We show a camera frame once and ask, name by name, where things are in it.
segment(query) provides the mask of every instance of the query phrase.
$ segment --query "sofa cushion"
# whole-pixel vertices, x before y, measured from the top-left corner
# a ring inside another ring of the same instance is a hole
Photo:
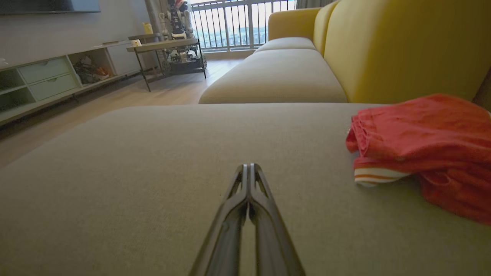
[[[0,275],[188,275],[238,165],[257,162],[307,275],[489,275],[490,227],[414,179],[354,184],[362,104],[136,107],[0,170]],[[255,228],[241,273],[255,275]]]
[[[344,103],[346,95],[318,51],[257,52],[210,85],[200,104]]]
[[[342,0],[324,57],[349,102],[472,100],[491,65],[490,0]]]
[[[315,48],[321,54],[324,54],[324,50],[326,48],[326,35],[329,18],[331,18],[332,11],[338,3],[339,0],[323,7],[315,17],[314,36],[312,38],[312,42],[314,43]]]
[[[264,50],[280,50],[280,49],[311,49],[316,50],[312,41],[305,37],[283,37],[268,41],[263,46],[259,47],[256,52]]]

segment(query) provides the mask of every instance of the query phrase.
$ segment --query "sofa armrest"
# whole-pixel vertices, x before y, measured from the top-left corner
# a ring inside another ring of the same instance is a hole
[[[312,40],[315,17],[320,9],[298,9],[271,14],[268,20],[268,39],[299,36]]]

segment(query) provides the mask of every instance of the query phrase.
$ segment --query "balcony railing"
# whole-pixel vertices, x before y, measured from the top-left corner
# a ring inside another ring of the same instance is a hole
[[[256,49],[268,41],[270,15],[276,11],[294,10],[296,6],[297,0],[192,3],[194,35],[206,52]]]

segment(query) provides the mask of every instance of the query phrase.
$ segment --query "beige sofa cushion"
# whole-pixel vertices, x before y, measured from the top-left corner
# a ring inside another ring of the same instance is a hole
[[[281,50],[281,49],[311,49],[316,50],[312,41],[305,37],[283,37],[268,41],[259,47],[256,52],[264,50]]]
[[[246,58],[209,86],[200,104],[346,102],[318,51],[269,50]]]
[[[0,170],[0,275],[188,275],[239,164],[264,170],[307,275],[489,275],[490,227],[412,179],[358,187],[345,146],[364,104],[138,107]],[[255,275],[255,228],[241,275]]]

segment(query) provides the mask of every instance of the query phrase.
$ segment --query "yellow container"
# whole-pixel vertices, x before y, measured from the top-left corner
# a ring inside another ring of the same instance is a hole
[[[150,23],[142,23],[143,24],[143,29],[145,30],[145,34],[152,34],[153,29],[152,29],[152,24]]]

